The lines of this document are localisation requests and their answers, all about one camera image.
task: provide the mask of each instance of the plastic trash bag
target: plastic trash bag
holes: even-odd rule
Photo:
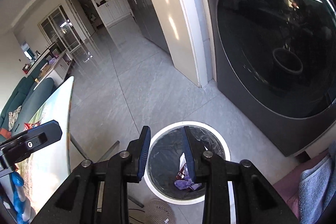
[[[187,188],[190,188],[191,190],[197,190],[199,187],[202,186],[201,183],[195,184],[189,177],[188,166],[185,160],[184,153],[180,157],[180,171],[176,176],[176,181],[174,182],[174,184],[180,190],[184,190]]]
[[[205,185],[192,191],[187,188],[179,190],[174,182],[180,170],[180,157],[183,151],[181,128],[162,135],[153,145],[148,156],[147,168],[153,186],[163,195],[177,200],[190,200],[205,194]],[[210,151],[225,159],[224,149],[220,141],[208,130],[190,126],[192,135]]]

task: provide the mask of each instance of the table leg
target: table leg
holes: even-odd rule
[[[82,147],[79,145],[79,143],[76,141],[76,139],[72,136],[72,134],[70,134],[70,140],[72,142],[72,144],[76,147],[76,149],[78,150],[78,152],[83,156],[84,159],[89,160],[90,158],[88,157],[88,155],[84,152],[84,150],[82,149]]]
[[[139,201],[137,201],[135,198],[132,198],[130,195],[127,196],[127,198],[132,201],[133,203],[135,203],[136,205],[138,205],[140,208],[145,207],[145,205],[143,205],[142,203],[140,203]]]
[[[97,162],[101,162],[101,161],[104,161],[104,160],[107,160],[109,155],[112,153],[112,151],[119,145],[119,141],[116,141],[110,148],[109,150],[106,151],[106,153],[101,156],[101,158],[97,161]]]

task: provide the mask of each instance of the gray towel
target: gray towel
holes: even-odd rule
[[[328,206],[336,190],[336,142],[329,153],[312,169],[302,172],[299,186],[301,224],[315,223]]]

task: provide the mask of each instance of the candy wrapper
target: candy wrapper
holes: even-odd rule
[[[174,182],[174,184],[180,190],[190,188],[195,191],[202,185],[201,183],[198,184],[193,183],[191,178],[189,177],[188,167],[184,153],[180,157],[180,171],[177,174],[176,179],[177,180]]]
[[[25,123],[25,130],[32,129],[34,127],[38,127],[41,124],[41,121],[36,123]]]

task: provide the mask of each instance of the gray tile floor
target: gray tile floor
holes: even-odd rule
[[[170,56],[145,39],[132,18],[109,32],[99,30],[92,39],[92,58],[78,58],[72,70],[70,131],[93,161],[117,140],[114,152],[125,150],[144,125],[154,135],[174,122],[199,121],[223,136],[232,161],[251,160],[272,184],[298,165],[219,92],[214,80],[201,89],[176,70]],[[72,168],[82,160],[71,146]],[[128,190],[143,203],[155,198],[144,179]],[[203,203],[171,206],[177,223],[202,222]]]

